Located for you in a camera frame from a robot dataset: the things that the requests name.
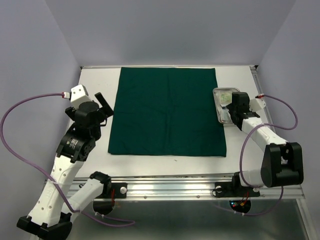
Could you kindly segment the green printed gauze packet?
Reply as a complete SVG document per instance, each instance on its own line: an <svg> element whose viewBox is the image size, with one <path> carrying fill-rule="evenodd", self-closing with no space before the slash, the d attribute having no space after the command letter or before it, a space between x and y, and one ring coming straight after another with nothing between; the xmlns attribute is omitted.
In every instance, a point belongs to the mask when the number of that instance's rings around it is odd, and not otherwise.
<svg viewBox="0 0 320 240"><path fill-rule="evenodd" d="M228 105L232 102L232 91L223 91L219 95L221 105Z"/></svg>

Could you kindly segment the stainless steel instrument tray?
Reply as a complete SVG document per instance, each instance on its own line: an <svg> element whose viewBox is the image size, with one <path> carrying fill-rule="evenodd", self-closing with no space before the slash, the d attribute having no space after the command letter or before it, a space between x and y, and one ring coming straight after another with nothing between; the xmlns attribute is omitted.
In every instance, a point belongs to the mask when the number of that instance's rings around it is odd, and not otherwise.
<svg viewBox="0 0 320 240"><path fill-rule="evenodd" d="M227 109L227 105L220 104L220 93L223 91L235 93L240 92L240 90L235 87L216 87L212 91L218 122L223 125L230 125L233 122L229 110Z"/></svg>

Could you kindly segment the green surgical drape cloth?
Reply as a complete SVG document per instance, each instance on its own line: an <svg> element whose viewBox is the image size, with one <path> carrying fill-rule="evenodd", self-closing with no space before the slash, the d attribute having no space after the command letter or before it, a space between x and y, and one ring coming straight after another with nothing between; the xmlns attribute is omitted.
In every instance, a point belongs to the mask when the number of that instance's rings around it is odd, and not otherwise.
<svg viewBox="0 0 320 240"><path fill-rule="evenodd" d="M120 71L108 152L112 155L225 157L213 68Z"/></svg>

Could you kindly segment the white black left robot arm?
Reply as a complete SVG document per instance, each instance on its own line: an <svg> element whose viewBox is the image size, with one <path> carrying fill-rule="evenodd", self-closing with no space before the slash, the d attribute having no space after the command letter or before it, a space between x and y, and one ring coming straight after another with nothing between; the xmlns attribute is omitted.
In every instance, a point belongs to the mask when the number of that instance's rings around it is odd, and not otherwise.
<svg viewBox="0 0 320 240"><path fill-rule="evenodd" d="M79 106L65 110L73 124L57 147L52 171L36 205L17 222L18 228L41 240L67 239L73 222L86 206L96 197L111 193L111 177L96 171L77 193L66 197L75 176L101 138L101 128L114 114L100 92L94 96L97 102L83 98Z"/></svg>

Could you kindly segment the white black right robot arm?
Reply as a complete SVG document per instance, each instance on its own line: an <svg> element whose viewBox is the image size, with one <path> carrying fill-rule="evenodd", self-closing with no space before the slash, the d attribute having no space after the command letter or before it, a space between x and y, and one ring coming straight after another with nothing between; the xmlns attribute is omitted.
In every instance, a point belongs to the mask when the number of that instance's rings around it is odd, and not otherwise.
<svg viewBox="0 0 320 240"><path fill-rule="evenodd" d="M273 188L300 185L304 181L303 151L297 142L288 142L264 123L257 111L266 105L265 94L250 99L246 92L233 92L227 109L232 122L246 134L239 157L239 172L230 182L231 192L242 195L249 188ZM246 144L253 140L263 151L259 169L243 169Z"/></svg>

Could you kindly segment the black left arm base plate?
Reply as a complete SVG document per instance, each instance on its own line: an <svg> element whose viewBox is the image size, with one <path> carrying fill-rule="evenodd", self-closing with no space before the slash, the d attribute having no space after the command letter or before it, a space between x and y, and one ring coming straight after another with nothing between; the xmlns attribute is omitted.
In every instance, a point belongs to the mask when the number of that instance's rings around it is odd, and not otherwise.
<svg viewBox="0 0 320 240"><path fill-rule="evenodd" d="M126 199L128 184L126 182L113 182L103 187L102 194L97 199Z"/></svg>

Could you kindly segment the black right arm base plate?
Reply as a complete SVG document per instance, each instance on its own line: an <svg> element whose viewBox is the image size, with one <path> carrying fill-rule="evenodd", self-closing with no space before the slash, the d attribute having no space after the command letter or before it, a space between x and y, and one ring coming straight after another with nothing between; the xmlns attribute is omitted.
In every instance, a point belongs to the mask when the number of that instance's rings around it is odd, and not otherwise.
<svg viewBox="0 0 320 240"><path fill-rule="evenodd" d="M253 188L247 186L234 186L231 181L219 181L214 185L212 195L216 198L242 198L260 197L260 192L255 192Z"/></svg>

